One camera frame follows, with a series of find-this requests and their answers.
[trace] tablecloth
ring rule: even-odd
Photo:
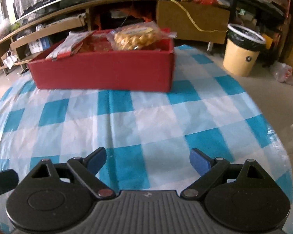
[[[199,177],[191,148],[233,163],[255,159],[290,199],[284,230],[293,234],[291,164],[273,128],[204,53],[186,45],[175,52],[169,93],[39,90],[30,73],[21,76],[0,100],[0,171],[12,168],[22,179],[40,159],[66,162],[104,147],[98,177],[115,191],[180,192]],[[5,232],[13,229],[4,210],[9,194],[0,196]]]

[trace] snack package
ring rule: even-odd
[[[137,23],[112,30],[106,35],[114,50],[155,49],[161,39],[175,38],[175,33],[165,33],[152,22]]]
[[[81,48],[82,40],[92,33],[92,31],[81,33],[69,32],[68,37],[46,57],[46,60],[67,57],[75,54]]]

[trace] storage box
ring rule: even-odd
[[[169,92],[174,71],[172,39],[158,50],[77,53],[46,61],[61,42],[39,54],[28,66],[39,89],[109,89]]]
[[[28,43],[29,50],[32,54],[47,50],[51,47],[49,37],[43,37],[41,39]]]

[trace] tile floor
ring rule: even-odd
[[[219,54],[210,56],[222,67]],[[16,68],[8,76],[0,75],[0,98],[11,84],[19,78],[21,68]],[[268,69],[256,64],[247,78],[235,77],[250,94],[280,137],[291,159],[293,169],[293,86],[277,82]]]

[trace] fried snack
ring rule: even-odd
[[[115,45],[119,50],[143,49],[158,40],[158,32],[152,27],[125,29],[114,35]]]

